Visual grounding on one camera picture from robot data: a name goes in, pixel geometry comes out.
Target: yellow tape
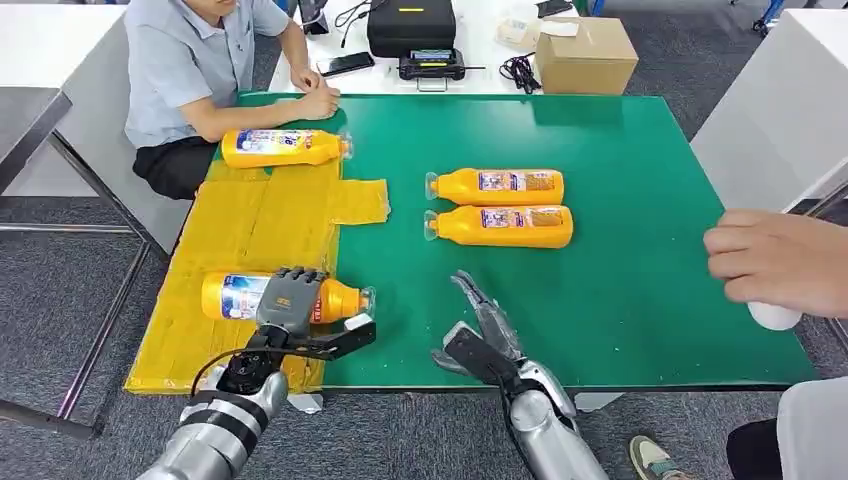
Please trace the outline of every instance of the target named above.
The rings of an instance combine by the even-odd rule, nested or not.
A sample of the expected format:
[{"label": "yellow tape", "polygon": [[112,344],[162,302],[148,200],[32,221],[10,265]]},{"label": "yellow tape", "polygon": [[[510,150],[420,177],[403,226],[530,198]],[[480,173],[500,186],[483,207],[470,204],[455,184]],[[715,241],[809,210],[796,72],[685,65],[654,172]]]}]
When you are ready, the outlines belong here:
[{"label": "yellow tape", "polygon": [[337,225],[383,223],[391,211],[385,180],[342,180],[329,203],[329,219]]},{"label": "yellow tape", "polygon": [[[341,180],[341,162],[235,170],[213,162],[186,221],[124,388],[188,392],[213,356],[245,345],[255,323],[211,319],[200,307],[207,272],[303,265],[335,273],[339,227],[384,222],[384,180]],[[286,357],[293,393],[320,388],[324,362]]]}]

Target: green table mat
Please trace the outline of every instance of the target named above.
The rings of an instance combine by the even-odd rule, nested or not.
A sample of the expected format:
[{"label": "green table mat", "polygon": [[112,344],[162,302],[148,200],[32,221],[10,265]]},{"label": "green table mat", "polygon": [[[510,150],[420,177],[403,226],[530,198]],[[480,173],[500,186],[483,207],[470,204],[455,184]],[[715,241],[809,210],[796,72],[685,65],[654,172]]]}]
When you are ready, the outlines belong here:
[{"label": "green table mat", "polygon": [[[284,94],[246,94],[260,105]],[[704,231],[723,209],[661,98],[345,95],[339,113],[287,128],[351,133],[348,178],[385,178],[386,224],[343,227],[338,276],[377,289],[378,340],[329,363],[337,387],[478,382],[429,358],[457,321],[476,325],[449,281],[468,271],[496,298],[526,354],[570,387],[744,387],[815,378],[791,332],[758,326],[709,277]],[[575,220],[561,250],[428,242],[424,175],[461,167],[554,168]]]}]

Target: person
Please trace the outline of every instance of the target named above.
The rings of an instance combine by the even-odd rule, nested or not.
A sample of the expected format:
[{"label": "person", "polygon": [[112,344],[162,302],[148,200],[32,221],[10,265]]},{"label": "person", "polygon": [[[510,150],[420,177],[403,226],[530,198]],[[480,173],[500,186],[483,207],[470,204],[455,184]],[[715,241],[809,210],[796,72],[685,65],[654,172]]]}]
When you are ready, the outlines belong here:
[{"label": "person", "polygon": [[[133,171],[161,195],[193,199],[229,130],[329,118],[338,108],[339,91],[309,67],[300,27],[272,0],[134,0],[124,23]],[[237,91],[253,88],[254,32],[279,39],[302,98],[233,107]]]},{"label": "person", "polygon": [[[735,302],[763,302],[829,318],[848,317],[848,228],[822,220],[729,210],[704,235],[710,273]],[[728,437],[736,480],[845,478],[848,377],[804,382],[780,400],[776,419]],[[630,441],[643,480],[691,480],[645,436]]]}]

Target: gray carpet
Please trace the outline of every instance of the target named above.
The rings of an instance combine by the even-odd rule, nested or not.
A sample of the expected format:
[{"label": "gray carpet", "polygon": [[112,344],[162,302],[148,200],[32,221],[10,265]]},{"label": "gray carpet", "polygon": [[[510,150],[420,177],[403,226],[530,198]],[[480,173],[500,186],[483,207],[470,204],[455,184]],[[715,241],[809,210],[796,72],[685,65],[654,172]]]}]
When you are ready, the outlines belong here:
[{"label": "gray carpet", "polygon": [[[608,2],[605,14],[623,19],[641,56],[628,92],[665,96],[689,137],[759,43],[748,29],[765,2],[742,1]],[[266,87],[279,48],[267,39],[258,45],[255,83]],[[117,221],[89,199],[0,197],[0,221],[16,220]],[[0,397],[58,407],[136,246],[119,236],[0,234]],[[103,435],[79,441],[0,422],[3,478],[134,478],[156,458],[185,398],[129,395],[120,386],[164,273],[147,259],[75,415],[103,424]],[[823,375],[848,374],[822,322],[806,320],[797,331]],[[726,479],[727,433],[773,416],[778,398],[628,394],[580,422],[613,479],[635,478],[625,446],[639,433],[656,437],[698,478]],[[330,395],[325,407],[315,416],[288,409],[275,419],[241,478],[529,478],[491,393]]]}]

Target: sneaker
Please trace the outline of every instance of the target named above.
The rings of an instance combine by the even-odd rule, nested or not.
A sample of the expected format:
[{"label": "sneaker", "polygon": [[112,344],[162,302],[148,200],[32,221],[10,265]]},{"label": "sneaker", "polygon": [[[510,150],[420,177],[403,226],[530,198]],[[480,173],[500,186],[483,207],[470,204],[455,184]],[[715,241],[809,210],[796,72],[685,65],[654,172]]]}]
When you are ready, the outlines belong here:
[{"label": "sneaker", "polygon": [[630,440],[630,460],[642,480],[692,480],[677,469],[668,452],[643,435]]}]

